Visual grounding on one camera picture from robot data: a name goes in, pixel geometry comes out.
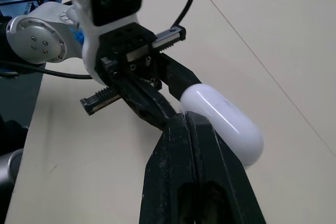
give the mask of white plastic object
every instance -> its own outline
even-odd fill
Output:
[[[187,88],[180,99],[183,112],[206,116],[216,132],[247,169],[261,156],[264,148],[259,128],[220,92],[206,84]]]

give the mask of clamp jaw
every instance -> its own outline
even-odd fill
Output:
[[[92,115],[123,98],[132,110],[151,125],[163,130],[174,109],[158,90],[162,81],[180,99],[189,86],[200,83],[189,69],[161,50],[185,39],[185,29],[172,27],[158,35],[132,23],[100,37],[96,71],[108,88],[81,99]]]

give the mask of beige table surface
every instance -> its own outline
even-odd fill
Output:
[[[162,31],[185,1],[144,0],[139,20]],[[264,153],[247,174],[267,223],[334,223],[335,157],[321,138],[211,0],[195,0],[182,25],[187,40],[166,53],[264,134]],[[79,59],[47,68],[85,73]],[[144,168],[161,132],[123,101],[88,117],[79,99],[100,88],[43,77],[6,224],[138,223]]]

